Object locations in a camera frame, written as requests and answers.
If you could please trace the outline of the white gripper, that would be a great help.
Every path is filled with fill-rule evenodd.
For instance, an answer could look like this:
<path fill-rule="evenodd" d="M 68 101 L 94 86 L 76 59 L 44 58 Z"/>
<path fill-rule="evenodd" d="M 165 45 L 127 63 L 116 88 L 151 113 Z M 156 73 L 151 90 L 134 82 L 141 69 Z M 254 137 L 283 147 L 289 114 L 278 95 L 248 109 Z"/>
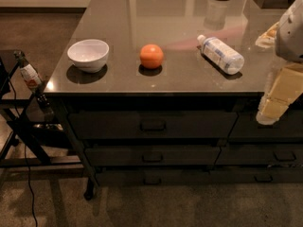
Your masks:
<path fill-rule="evenodd" d="M 291 63 L 277 74 L 268 99 L 263 97 L 258 105 L 256 120 L 261 125 L 273 125 L 303 94 L 303 64 Z"/>

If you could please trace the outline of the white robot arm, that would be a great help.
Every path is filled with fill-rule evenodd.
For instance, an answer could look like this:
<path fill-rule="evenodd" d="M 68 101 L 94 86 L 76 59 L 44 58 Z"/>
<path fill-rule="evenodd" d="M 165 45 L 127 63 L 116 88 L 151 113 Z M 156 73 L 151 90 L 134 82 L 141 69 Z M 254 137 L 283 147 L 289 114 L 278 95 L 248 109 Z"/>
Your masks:
<path fill-rule="evenodd" d="M 286 61 L 269 74 L 258 105 L 256 120 L 261 125 L 273 125 L 303 94 L 303 0 L 295 0 L 255 45 L 273 47 Z"/>

